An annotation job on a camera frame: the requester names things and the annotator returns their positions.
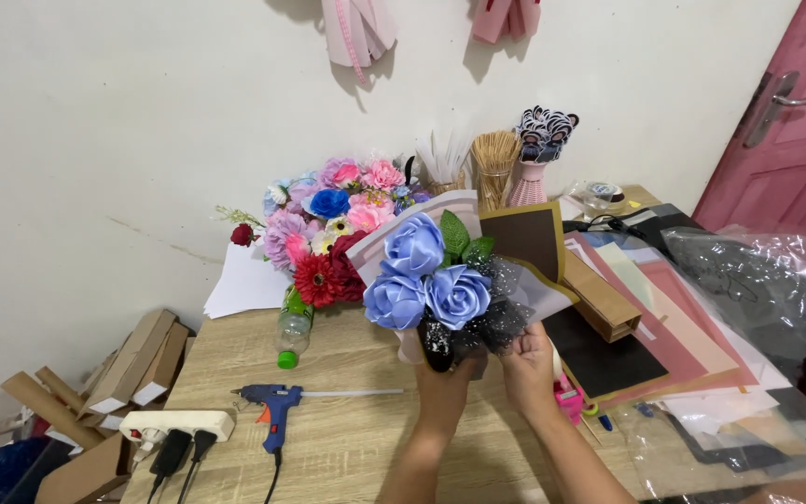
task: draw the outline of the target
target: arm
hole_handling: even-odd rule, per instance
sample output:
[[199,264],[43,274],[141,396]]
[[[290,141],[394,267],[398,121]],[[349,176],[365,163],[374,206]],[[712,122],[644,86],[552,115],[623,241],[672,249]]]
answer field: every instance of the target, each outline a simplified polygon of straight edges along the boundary
[[528,326],[500,358],[509,402],[528,422],[565,502],[635,504],[555,403],[553,345],[543,324]]
[[418,421],[397,466],[384,482],[383,504],[434,502],[441,456],[459,425],[475,364],[467,359],[452,373],[435,373],[424,364],[416,366]]

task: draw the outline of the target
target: pink vase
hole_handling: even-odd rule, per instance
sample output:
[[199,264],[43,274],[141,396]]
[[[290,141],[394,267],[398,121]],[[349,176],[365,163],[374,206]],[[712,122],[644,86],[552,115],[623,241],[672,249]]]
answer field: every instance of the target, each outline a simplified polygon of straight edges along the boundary
[[521,178],[509,195],[509,207],[546,203],[546,193],[543,191],[543,170],[546,169],[546,164],[548,163],[518,161]]

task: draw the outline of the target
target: red flower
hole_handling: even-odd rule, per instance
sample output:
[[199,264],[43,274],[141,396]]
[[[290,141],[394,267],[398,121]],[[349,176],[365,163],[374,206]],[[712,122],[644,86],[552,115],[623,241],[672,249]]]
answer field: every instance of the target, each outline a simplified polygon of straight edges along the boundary
[[300,292],[300,299],[317,308],[335,302],[341,285],[331,268],[328,256],[310,255],[297,263],[294,273],[294,286]]
[[365,231],[357,231],[351,235],[341,236],[331,246],[329,260],[340,285],[338,299],[341,301],[361,302],[363,300],[365,283],[359,277],[353,263],[347,258],[347,251],[368,234]]
[[251,242],[259,238],[259,235],[253,234],[253,228],[250,224],[238,224],[238,227],[232,231],[232,243],[241,246],[251,246]]

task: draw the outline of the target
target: plastic bottle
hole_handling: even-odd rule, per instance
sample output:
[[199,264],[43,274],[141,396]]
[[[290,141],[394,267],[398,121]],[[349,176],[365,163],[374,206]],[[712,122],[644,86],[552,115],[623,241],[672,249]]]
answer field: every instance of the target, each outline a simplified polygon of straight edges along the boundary
[[276,351],[278,366],[293,370],[301,353],[310,346],[310,328],[313,327],[313,305],[300,299],[300,292],[291,285],[285,291],[285,301],[278,313]]

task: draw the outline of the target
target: door handle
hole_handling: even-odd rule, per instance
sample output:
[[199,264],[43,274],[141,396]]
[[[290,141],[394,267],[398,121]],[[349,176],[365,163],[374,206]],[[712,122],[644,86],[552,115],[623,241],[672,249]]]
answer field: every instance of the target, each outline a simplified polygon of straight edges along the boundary
[[763,142],[783,107],[803,107],[806,105],[806,98],[791,99],[789,97],[795,85],[798,84],[798,77],[800,77],[800,72],[792,70],[779,78],[777,86],[773,89],[773,97],[767,103],[767,107],[764,107],[757,116],[754,126],[749,130],[748,136],[745,137],[743,146],[756,147]]
[[783,107],[803,107],[806,105],[806,98],[791,99],[784,96],[774,96],[773,101]]

